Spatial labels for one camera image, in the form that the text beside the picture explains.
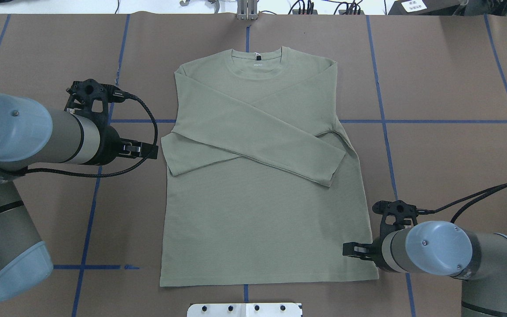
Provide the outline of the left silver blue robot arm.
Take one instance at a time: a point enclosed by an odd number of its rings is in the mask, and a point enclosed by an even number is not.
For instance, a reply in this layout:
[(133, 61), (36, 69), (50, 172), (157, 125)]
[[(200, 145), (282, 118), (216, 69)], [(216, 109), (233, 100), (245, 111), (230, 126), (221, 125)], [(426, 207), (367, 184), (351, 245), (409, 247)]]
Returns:
[[(109, 122), (109, 104), (138, 102), (154, 127), (151, 144), (120, 138)], [(133, 94), (82, 97), (73, 93), (64, 110), (49, 109), (20, 96), (0, 93), (0, 302), (16, 297), (49, 277), (54, 269), (14, 181), (27, 174), (51, 173), (96, 178), (32, 164), (106, 165), (117, 157), (157, 158), (158, 127), (146, 104)]]

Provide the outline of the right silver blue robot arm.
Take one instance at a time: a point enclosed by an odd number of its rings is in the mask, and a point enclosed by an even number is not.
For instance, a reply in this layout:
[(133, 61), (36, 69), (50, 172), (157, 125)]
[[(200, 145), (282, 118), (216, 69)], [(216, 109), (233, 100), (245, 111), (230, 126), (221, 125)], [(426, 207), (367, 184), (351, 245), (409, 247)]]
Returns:
[(507, 235), (425, 221), (372, 243), (344, 243), (344, 256), (393, 273), (428, 273), (461, 281), (461, 316), (507, 317)]

